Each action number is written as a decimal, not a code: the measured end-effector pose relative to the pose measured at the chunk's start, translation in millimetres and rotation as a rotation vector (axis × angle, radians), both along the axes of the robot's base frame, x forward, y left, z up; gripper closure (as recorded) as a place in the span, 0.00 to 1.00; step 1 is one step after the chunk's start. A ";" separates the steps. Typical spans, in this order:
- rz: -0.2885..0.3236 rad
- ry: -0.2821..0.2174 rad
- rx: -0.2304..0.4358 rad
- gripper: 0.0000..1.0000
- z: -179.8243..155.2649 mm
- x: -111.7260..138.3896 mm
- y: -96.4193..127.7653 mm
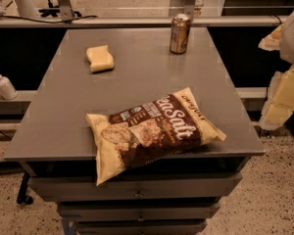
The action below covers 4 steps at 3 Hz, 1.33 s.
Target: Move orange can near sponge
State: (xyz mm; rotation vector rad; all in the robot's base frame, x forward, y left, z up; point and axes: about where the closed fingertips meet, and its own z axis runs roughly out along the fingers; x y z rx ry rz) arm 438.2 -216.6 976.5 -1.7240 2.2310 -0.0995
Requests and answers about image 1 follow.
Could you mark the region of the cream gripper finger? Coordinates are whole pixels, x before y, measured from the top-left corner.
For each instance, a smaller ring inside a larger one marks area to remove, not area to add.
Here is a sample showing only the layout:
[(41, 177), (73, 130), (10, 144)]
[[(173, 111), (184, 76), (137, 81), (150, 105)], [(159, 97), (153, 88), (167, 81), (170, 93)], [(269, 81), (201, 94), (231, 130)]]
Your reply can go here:
[(294, 66), (272, 77), (268, 98), (262, 109), (259, 126), (264, 130), (280, 128), (294, 113)]
[(258, 47), (266, 51), (275, 51), (280, 49), (280, 38), (283, 25), (279, 25), (269, 35), (263, 38)]

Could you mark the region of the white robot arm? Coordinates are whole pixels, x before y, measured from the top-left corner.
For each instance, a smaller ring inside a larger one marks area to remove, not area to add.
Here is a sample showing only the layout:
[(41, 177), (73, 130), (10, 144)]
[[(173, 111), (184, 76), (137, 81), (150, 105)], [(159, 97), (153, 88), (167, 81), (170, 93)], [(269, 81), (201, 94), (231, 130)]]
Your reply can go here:
[(294, 113), (294, 11), (285, 23), (261, 40), (259, 47), (278, 50), (280, 58), (291, 65), (288, 71), (273, 75), (259, 120), (260, 128), (276, 130)]

